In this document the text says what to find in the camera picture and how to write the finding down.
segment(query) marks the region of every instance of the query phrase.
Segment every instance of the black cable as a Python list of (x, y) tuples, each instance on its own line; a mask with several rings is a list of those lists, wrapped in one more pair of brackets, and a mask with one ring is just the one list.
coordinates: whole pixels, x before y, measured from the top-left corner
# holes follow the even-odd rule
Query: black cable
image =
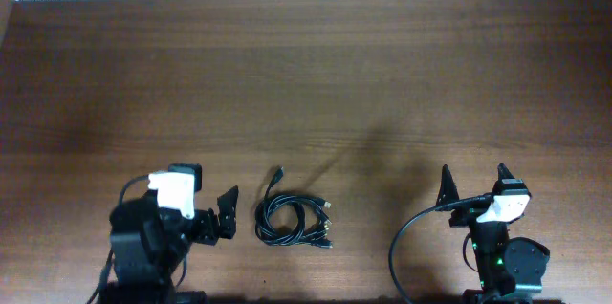
[(468, 247), (468, 241), (470, 240), (471, 236), (468, 233), (466, 235), (466, 238), (463, 240), (463, 261), (466, 263), (466, 265), (468, 265), (468, 267), (471, 268), (472, 271), (478, 272), (474, 267), (471, 266), (470, 261), (468, 261), (468, 256), (466, 255), (466, 248)]
[[(134, 179), (128, 181), (127, 184), (125, 184), (123, 188), (121, 189), (121, 193), (119, 194), (118, 205), (121, 205), (123, 203), (123, 197), (125, 196), (125, 192), (127, 191), (127, 188), (129, 188), (131, 185), (135, 184), (136, 182), (147, 180), (148, 178), (149, 178), (148, 175), (141, 175), (141, 176), (135, 177)], [(99, 283), (96, 286), (96, 289), (94, 290), (92, 295), (87, 300), (86, 304), (92, 304), (94, 300), (96, 299), (96, 297), (98, 296), (99, 291), (106, 286), (106, 283), (108, 282), (108, 276), (110, 275), (110, 272), (111, 272), (112, 263), (113, 263), (113, 250), (110, 249), (108, 250), (108, 256), (106, 257), (106, 263), (104, 264), (104, 268), (102, 268), (102, 272), (99, 275)]]
[[(327, 230), (332, 224), (323, 212), (324, 207), (331, 204), (322, 198), (309, 195), (275, 194), (268, 197), (270, 190), (283, 177), (283, 168), (279, 168), (270, 180), (264, 199), (255, 209), (255, 234), (269, 246), (292, 246), (307, 244), (320, 248), (331, 248), (332, 242), (327, 239)], [(297, 215), (297, 226), (288, 234), (280, 234), (270, 224), (270, 217), (285, 205), (290, 205)], [(306, 230), (306, 214), (304, 206), (310, 207), (317, 216), (317, 223)]]
[(423, 218), (424, 216), (426, 216), (427, 214), (433, 211), (449, 209), (455, 206), (460, 206), (463, 204), (473, 203), (477, 201), (487, 201), (490, 199), (490, 197), (491, 197), (491, 194), (485, 194), (485, 195), (480, 195), (477, 197), (459, 200), (459, 201), (445, 204), (445, 205), (430, 207), (422, 211), (421, 213), (415, 215), (414, 217), (410, 218), (410, 220), (408, 220), (402, 226), (402, 228), (400, 228), (398, 233), (393, 238), (393, 241), (391, 242), (391, 247), (389, 248), (389, 270), (391, 271), (391, 277), (393, 278), (393, 283), (395, 283), (395, 287), (398, 289), (398, 292), (400, 293), (400, 295), (402, 296), (402, 298), (405, 300), (406, 303), (412, 304), (412, 301), (410, 300), (410, 298), (408, 297), (408, 294), (405, 292), (404, 288), (402, 287), (402, 284), (400, 284), (400, 280), (398, 280), (398, 276), (395, 274), (395, 269), (393, 268), (393, 255), (395, 254), (395, 247), (397, 246), (398, 241), (404, 235), (408, 227), (410, 227), (412, 224), (414, 224), (414, 222), (418, 221), (419, 219)]
[(179, 279), (179, 282), (176, 283), (176, 286), (174, 287), (175, 290), (179, 289), (179, 286), (181, 286), (181, 284), (183, 283), (183, 280), (185, 280), (186, 275), (187, 275), (187, 255), (185, 255), (185, 258), (183, 259), (183, 273), (181, 274), (181, 278)]

